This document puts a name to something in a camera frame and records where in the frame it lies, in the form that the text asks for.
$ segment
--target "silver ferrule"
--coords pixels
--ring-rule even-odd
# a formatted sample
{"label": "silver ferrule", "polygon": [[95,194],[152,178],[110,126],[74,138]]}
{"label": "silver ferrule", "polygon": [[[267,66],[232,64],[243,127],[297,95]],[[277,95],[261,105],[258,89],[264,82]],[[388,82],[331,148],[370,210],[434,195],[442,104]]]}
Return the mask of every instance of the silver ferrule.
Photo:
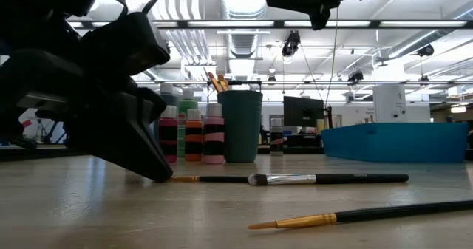
{"label": "silver ferrule", "polygon": [[314,184],[317,181],[315,174],[280,174],[266,177],[268,185]]}

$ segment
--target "bottle cap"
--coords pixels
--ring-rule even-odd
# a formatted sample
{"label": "bottle cap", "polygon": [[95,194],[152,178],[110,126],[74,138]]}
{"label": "bottle cap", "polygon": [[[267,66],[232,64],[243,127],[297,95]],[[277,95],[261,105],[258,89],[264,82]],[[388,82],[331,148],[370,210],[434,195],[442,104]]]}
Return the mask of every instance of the bottle cap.
{"label": "bottle cap", "polygon": [[200,110],[198,109],[188,109],[187,110],[187,120],[198,120],[201,121],[200,118]]}
{"label": "bottle cap", "polygon": [[166,109],[164,112],[161,114],[161,118],[171,118],[175,119],[177,117],[177,107],[168,105],[166,106]]}
{"label": "bottle cap", "polygon": [[272,127],[281,127],[282,126],[282,119],[281,118],[272,118],[271,119],[271,126]]}
{"label": "bottle cap", "polygon": [[192,89],[183,89],[183,98],[184,99],[194,99],[194,91]]}
{"label": "bottle cap", "polygon": [[173,86],[170,83],[161,83],[160,84],[160,93],[161,94],[172,94],[173,92]]}
{"label": "bottle cap", "polygon": [[222,117],[222,104],[220,103],[207,104],[207,117]]}

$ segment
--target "paintbrush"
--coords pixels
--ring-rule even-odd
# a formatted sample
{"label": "paintbrush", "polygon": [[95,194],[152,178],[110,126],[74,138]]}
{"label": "paintbrush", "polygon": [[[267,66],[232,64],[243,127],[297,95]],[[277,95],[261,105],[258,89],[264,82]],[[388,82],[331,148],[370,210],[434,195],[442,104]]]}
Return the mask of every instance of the paintbrush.
{"label": "paintbrush", "polygon": [[248,183],[261,185],[339,184],[339,183],[402,183],[407,174],[252,174]]}
{"label": "paintbrush", "polygon": [[259,230],[265,228],[306,228],[332,225],[343,222],[363,222],[376,219],[417,216],[450,211],[464,211],[469,209],[473,209],[473,200],[436,202],[417,205],[399,205],[388,208],[367,208],[312,216],[301,216],[292,219],[250,225],[248,228],[250,230]]}
{"label": "paintbrush", "polygon": [[222,85],[223,91],[228,91],[229,90],[228,81],[225,80],[225,77],[223,75],[218,75],[217,77],[219,78],[219,81],[220,81],[220,84]]}
{"label": "paintbrush", "polygon": [[214,74],[211,72],[208,72],[207,75],[210,78],[210,81],[212,82],[212,84],[214,85],[215,91],[217,91],[217,93],[220,93],[221,91],[223,91],[222,86],[220,86]]}
{"label": "paintbrush", "polygon": [[172,177],[169,182],[175,183],[248,183],[247,176],[181,176]]}

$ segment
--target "pink striped bottle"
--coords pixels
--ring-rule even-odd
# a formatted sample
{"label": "pink striped bottle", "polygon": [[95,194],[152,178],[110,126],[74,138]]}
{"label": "pink striped bottle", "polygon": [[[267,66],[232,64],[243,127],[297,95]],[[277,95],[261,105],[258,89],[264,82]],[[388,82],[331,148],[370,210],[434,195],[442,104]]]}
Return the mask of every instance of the pink striped bottle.
{"label": "pink striped bottle", "polygon": [[223,164],[224,120],[222,104],[207,104],[207,118],[204,120],[204,158],[205,164]]}
{"label": "pink striped bottle", "polygon": [[168,163],[177,162],[177,107],[168,105],[159,121],[158,141]]}

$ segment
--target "teal cup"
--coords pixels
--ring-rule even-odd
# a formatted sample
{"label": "teal cup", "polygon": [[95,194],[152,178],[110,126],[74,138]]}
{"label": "teal cup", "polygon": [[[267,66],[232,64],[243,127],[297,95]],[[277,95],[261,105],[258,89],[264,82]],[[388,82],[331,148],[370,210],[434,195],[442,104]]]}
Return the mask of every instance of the teal cup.
{"label": "teal cup", "polygon": [[217,95],[225,119],[225,148],[228,163],[252,163],[258,154],[263,94],[230,90]]}

